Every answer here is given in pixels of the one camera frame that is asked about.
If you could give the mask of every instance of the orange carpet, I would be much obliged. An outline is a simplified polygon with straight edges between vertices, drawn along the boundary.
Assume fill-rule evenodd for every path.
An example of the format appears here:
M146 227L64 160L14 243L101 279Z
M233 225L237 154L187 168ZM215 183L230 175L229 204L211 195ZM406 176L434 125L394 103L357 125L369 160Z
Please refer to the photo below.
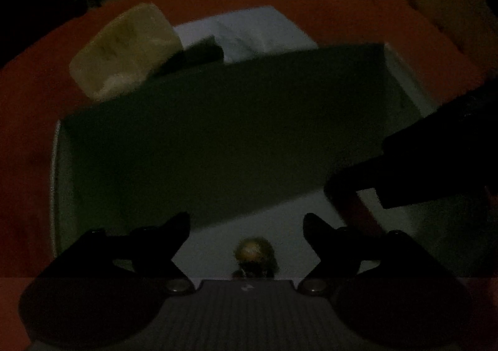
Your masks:
M152 2L172 25L272 5L318 44L389 42L439 103L478 86L477 69L404 0L117 0L54 30L0 71L0 349L29 344L19 294L50 261L49 169L56 121L89 103L69 75L73 56L108 22Z

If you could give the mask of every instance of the small figurine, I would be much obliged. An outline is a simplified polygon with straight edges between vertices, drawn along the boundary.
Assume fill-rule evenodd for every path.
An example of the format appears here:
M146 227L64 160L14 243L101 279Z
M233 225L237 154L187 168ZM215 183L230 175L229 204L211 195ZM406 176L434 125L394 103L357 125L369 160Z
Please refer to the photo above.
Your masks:
M232 274L233 278L274 278L278 272L273 247L262 237L242 240L234 254L240 269Z

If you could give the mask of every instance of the bed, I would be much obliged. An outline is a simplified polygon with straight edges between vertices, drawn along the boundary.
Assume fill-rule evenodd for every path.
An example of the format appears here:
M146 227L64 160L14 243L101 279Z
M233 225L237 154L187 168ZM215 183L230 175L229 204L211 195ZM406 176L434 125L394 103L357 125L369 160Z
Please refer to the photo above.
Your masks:
M56 123L90 104L69 62L121 12L151 2L175 26L224 12L271 5L319 46L387 42L438 104L479 86L483 71L405 0L116 0L75 18L30 46L0 71L0 348L29 339L18 298L51 261L49 175Z

